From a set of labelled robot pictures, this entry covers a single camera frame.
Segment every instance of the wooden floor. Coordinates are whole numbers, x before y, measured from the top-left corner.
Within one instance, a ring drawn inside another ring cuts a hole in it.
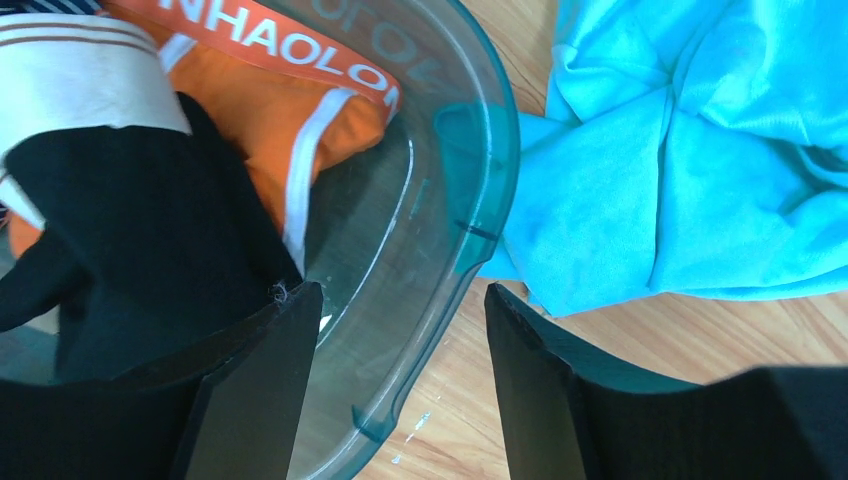
[[[558,0],[464,0],[521,110],[541,114]],[[477,280],[363,479],[509,478]],[[848,363],[848,293],[760,304],[662,296],[556,320],[643,367],[709,382],[755,364]]]

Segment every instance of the blue towel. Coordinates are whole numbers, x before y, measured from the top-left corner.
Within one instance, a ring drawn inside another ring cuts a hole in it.
[[[844,0],[561,0],[479,275],[556,316],[848,288],[846,45]]]

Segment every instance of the white trim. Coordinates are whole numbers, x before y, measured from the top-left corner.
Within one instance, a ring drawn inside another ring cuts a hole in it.
[[[348,100],[357,93],[347,88],[334,88],[303,124],[294,141],[286,181],[286,218],[283,243],[301,275],[306,272],[306,224],[309,220],[309,191],[315,154],[324,132],[339,116]]]
[[[153,39],[121,20],[52,13],[0,17],[0,169],[35,135],[143,126],[190,133]],[[8,176],[0,203],[43,218]]]
[[[162,68],[170,73],[195,45],[197,45],[197,40],[182,33],[177,33],[169,38],[165,45],[162,45],[162,48],[159,49],[159,61],[162,63]]]

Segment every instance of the navy striped cloth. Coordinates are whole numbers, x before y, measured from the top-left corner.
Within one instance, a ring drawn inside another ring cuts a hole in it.
[[[0,0],[0,15],[16,13],[66,13],[69,15],[99,15],[103,8],[96,0]]]

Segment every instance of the laundry basket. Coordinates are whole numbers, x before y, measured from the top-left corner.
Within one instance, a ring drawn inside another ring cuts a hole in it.
[[[494,251],[517,182],[516,112],[494,48],[455,0],[260,3],[358,51],[404,88],[385,140],[322,173],[310,206],[307,277],[323,286],[324,325],[288,478],[351,478],[395,428]],[[0,274],[7,249],[0,243]],[[38,322],[30,327],[17,335],[32,348],[0,374],[49,377],[37,352],[52,340]]]

